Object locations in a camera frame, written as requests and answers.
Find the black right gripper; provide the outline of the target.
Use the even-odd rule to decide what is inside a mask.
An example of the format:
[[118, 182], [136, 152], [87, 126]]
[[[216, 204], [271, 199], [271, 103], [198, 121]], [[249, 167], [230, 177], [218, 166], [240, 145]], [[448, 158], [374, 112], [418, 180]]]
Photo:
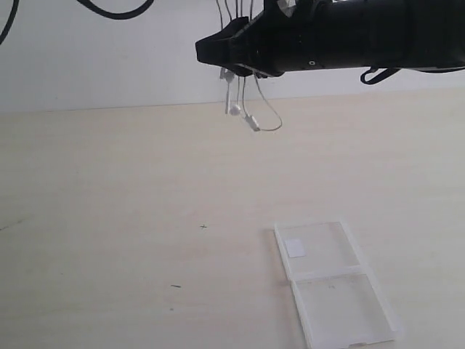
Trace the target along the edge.
[[198, 62], [268, 79], [292, 71], [391, 68], [405, 54], [404, 1], [297, 1], [290, 9], [266, 1], [250, 23], [238, 17], [198, 40]]

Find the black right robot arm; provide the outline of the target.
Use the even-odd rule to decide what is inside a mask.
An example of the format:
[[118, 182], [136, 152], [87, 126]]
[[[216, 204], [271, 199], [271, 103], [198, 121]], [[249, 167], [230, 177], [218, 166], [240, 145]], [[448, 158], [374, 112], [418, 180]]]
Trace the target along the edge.
[[464, 68], [462, 1], [266, 1], [197, 41], [198, 62], [238, 76], [369, 68]]

